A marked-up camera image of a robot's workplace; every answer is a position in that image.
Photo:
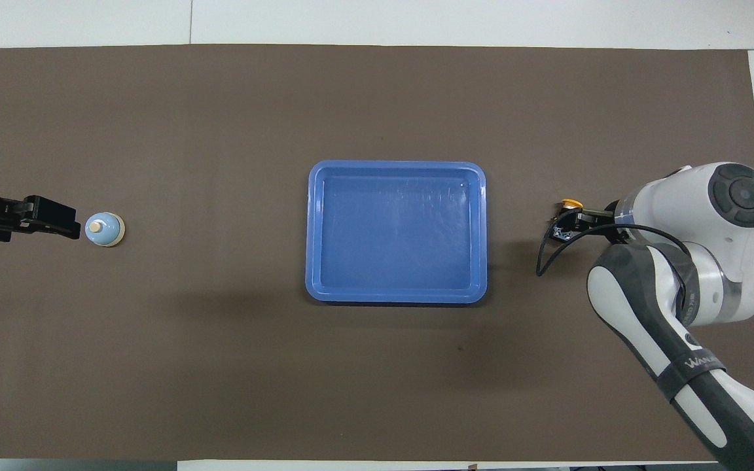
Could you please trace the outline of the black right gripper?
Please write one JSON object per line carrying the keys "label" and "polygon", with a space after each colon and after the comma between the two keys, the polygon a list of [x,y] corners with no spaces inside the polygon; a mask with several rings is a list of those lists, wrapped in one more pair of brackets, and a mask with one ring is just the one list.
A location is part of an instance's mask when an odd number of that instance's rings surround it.
{"label": "black right gripper", "polygon": [[[605,226],[606,224],[608,224],[608,226],[615,224],[615,211],[618,205],[619,200],[615,200],[605,206],[604,211],[610,214],[609,217],[606,217],[605,215],[578,215],[577,208],[562,208],[559,215],[554,218],[554,226],[557,228],[572,228],[572,238],[574,239],[575,236],[579,236],[580,234],[587,232],[587,230]],[[603,232],[603,236],[620,237],[620,229],[606,229]]]}

